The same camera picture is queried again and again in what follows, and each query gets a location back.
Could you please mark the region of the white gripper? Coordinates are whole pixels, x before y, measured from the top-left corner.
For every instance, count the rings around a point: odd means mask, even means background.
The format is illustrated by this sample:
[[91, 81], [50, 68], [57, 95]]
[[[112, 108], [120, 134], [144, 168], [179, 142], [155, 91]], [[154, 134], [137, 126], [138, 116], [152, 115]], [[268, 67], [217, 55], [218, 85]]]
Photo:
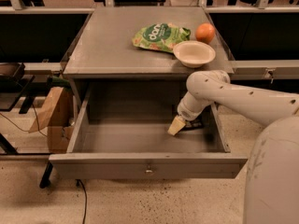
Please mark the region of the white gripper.
[[176, 135], [186, 125], [187, 121], [195, 120], [212, 102], [203, 98], [196, 99], [190, 92], [186, 92], [180, 100], [176, 115], [168, 128], [168, 133]]

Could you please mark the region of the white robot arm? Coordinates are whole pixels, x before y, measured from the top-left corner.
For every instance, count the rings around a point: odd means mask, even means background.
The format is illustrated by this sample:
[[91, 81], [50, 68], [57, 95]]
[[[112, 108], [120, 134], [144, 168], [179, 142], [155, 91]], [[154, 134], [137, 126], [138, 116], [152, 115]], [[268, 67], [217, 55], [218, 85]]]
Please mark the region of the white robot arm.
[[186, 88], [172, 135], [214, 102], [264, 126], [248, 162], [243, 224], [299, 224], [299, 95], [234, 85], [221, 70], [192, 73]]

